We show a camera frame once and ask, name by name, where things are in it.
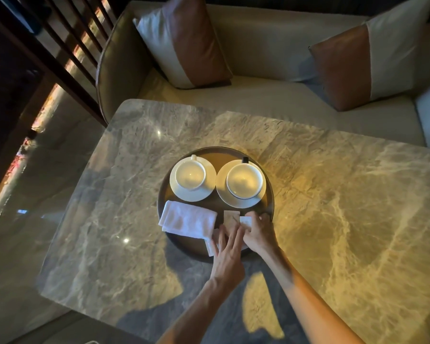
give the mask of person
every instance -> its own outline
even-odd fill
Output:
[[[209,280],[157,344],[198,344],[229,294],[245,277],[241,262],[242,242],[263,258],[285,292],[312,344],[364,344],[359,336],[312,289],[293,268],[279,247],[268,214],[251,211],[252,227],[237,225],[232,231],[220,226],[219,249]]]

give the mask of saucer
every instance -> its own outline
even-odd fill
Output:
[[[254,206],[257,204],[266,193],[266,178],[264,177],[263,171],[252,162],[249,162],[249,164],[256,167],[263,177],[263,187],[261,187],[261,190],[259,193],[250,199],[239,199],[238,197],[235,197],[232,195],[232,193],[228,190],[228,187],[226,185],[226,177],[228,176],[229,171],[236,166],[237,164],[241,164],[241,159],[236,159],[234,161],[226,163],[218,172],[218,175],[216,177],[216,190],[218,192],[218,195],[220,198],[228,205],[238,208],[238,209],[246,209]]]
[[[190,202],[200,201],[202,199],[207,198],[213,192],[216,184],[216,171],[211,162],[209,162],[205,158],[197,157],[196,160],[198,162],[201,162],[202,165],[205,167],[205,171],[207,172],[207,177],[200,188],[194,191],[189,191],[187,189],[184,189],[177,184],[177,181],[175,179],[175,172],[177,171],[178,166],[188,159],[191,159],[191,157],[183,158],[181,161],[179,161],[177,164],[174,165],[171,171],[169,183],[171,185],[171,188],[174,194],[178,196],[180,199],[184,201],[190,201]]]

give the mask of person's left hand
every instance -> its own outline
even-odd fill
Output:
[[[228,296],[245,277],[245,270],[241,262],[241,249],[245,231],[237,224],[230,233],[227,243],[225,232],[226,227],[220,225],[219,250],[213,241],[215,255],[210,278],[215,280],[225,296]]]

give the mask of forearm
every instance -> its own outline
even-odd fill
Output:
[[[212,322],[226,293],[215,279],[210,279],[175,323],[162,335],[157,344],[199,344]]]
[[[281,249],[265,249],[260,255],[283,288],[312,344],[363,344],[292,267]]]

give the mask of beige sofa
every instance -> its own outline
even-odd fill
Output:
[[[337,112],[325,101],[308,46],[359,25],[366,17],[208,5],[234,78],[230,86],[180,90],[153,67],[132,23],[134,17],[160,6],[132,1],[103,50],[97,94],[107,121],[124,100],[142,98],[263,115],[421,146],[430,139],[414,103],[430,90],[430,24],[419,46],[413,92]],[[426,109],[430,117],[430,103]]]

